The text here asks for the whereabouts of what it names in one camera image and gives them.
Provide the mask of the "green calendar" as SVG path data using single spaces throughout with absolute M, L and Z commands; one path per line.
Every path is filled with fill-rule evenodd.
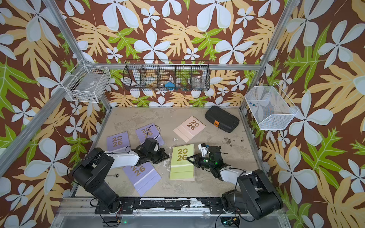
M 171 157 L 171 179 L 183 179 L 194 177 L 194 165 L 186 159 L 194 155 L 194 145 L 188 144 L 183 146 L 176 146 L 173 148 Z

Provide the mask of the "purple calendar front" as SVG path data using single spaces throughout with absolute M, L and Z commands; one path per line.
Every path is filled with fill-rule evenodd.
M 146 194 L 162 178 L 151 163 L 140 166 L 126 166 L 123 171 L 137 190 L 139 196 Z

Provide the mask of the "pink calendar back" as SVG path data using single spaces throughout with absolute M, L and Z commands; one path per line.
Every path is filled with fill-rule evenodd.
M 174 129 L 174 132 L 184 141 L 189 142 L 192 140 L 198 133 L 204 130 L 206 125 L 200 122 L 194 116 L 191 116 L 182 124 L 180 124 L 177 128 Z

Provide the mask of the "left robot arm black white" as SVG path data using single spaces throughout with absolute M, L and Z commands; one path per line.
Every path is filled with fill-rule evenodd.
M 132 150 L 127 146 L 121 151 L 106 152 L 101 148 L 94 148 L 71 171 L 72 180 L 91 193 L 98 201 L 100 213 L 115 214 L 122 208 L 121 198 L 105 182 L 105 178 L 112 168 L 124 166 L 141 166 L 146 162 L 159 164 L 170 156 L 161 148 L 154 138 L 147 138 L 145 142 Z

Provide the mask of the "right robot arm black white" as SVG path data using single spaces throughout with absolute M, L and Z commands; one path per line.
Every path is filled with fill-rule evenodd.
M 186 158 L 194 167 L 208 171 L 214 178 L 234 184 L 222 194 L 218 204 L 227 213 L 250 214 L 259 220 L 283 208 L 284 203 L 273 184 L 261 169 L 246 171 L 225 163 L 220 146 L 199 145 L 200 154 Z

